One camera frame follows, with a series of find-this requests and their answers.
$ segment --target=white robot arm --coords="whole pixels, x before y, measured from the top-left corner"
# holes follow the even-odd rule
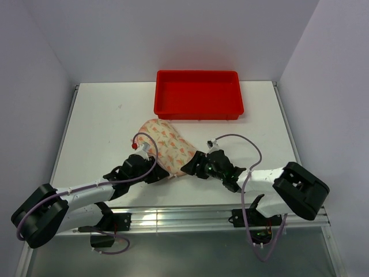
[[[208,141],[208,146],[208,153],[197,151],[181,170],[202,179],[217,178],[228,190],[240,192],[249,171],[233,166],[216,141]],[[123,196],[139,182],[151,184],[170,176],[148,156],[148,148],[144,143],[122,166],[95,182],[60,189],[40,186],[12,216],[18,238],[38,248],[55,234],[82,226],[112,231],[116,218],[105,201]],[[293,162],[284,168],[252,171],[245,191],[252,190],[262,192],[247,209],[253,222],[291,212],[314,220],[329,193],[321,180]]]

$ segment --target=white wall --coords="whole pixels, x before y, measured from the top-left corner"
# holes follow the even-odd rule
[[[0,275],[13,276],[22,242],[10,216],[50,180],[71,82],[19,0],[0,1]]]
[[[318,0],[24,0],[78,82],[155,81],[159,69],[279,80]]]
[[[331,188],[350,276],[369,274],[368,81],[369,1],[320,0],[279,87],[303,164]]]

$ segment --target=orange flower pattern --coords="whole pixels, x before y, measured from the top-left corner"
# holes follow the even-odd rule
[[[185,175],[180,168],[192,159],[196,148],[183,139],[170,123],[162,119],[151,119],[144,123],[139,132],[149,134],[157,143],[158,163],[162,168],[173,175]],[[149,154],[156,154],[152,142],[146,136],[137,136],[137,142],[150,144]]]

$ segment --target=red tray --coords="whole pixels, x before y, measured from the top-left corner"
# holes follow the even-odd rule
[[[235,71],[157,72],[154,113],[161,119],[237,119],[243,103]]]

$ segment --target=cloth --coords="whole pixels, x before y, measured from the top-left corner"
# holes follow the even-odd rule
[[[159,150],[158,163],[162,168],[172,175],[186,174],[180,168],[192,159],[196,148],[183,139],[170,123],[162,119],[150,119],[143,124],[139,132],[149,134],[154,139]],[[150,144],[149,154],[156,155],[151,140],[138,135],[135,143],[140,145],[143,142]]]

